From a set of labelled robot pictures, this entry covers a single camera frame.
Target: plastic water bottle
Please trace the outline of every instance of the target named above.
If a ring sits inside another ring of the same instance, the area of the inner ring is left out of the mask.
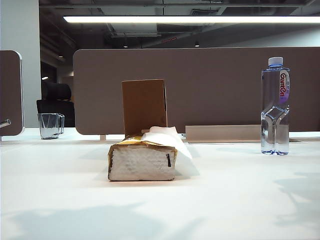
[[[282,57],[271,57],[261,73],[261,152],[268,155],[289,153],[290,69],[283,62]]]

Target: glass mug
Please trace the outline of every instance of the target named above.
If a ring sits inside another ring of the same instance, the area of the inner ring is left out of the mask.
[[[60,113],[38,113],[41,139],[57,139],[65,130],[65,116]]]

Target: purple label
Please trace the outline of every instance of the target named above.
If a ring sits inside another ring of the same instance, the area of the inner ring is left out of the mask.
[[[283,104],[288,100],[290,93],[290,78],[289,73],[286,70],[280,71],[279,86],[279,103]]]

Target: desk partition panel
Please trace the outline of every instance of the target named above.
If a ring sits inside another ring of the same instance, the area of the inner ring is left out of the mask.
[[[16,51],[1,50],[0,123],[9,119],[11,124],[0,128],[0,136],[18,135],[25,127],[22,86],[21,55]]]
[[[261,70],[283,57],[290,131],[320,131],[320,47],[82,49],[74,54],[75,126],[123,134],[121,82],[164,79],[168,126],[260,124]]]

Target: office chair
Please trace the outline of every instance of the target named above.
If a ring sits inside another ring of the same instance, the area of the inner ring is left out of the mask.
[[[42,99],[36,101],[39,114],[59,113],[64,115],[64,126],[75,127],[75,107],[70,101],[71,90],[67,84],[41,82]]]

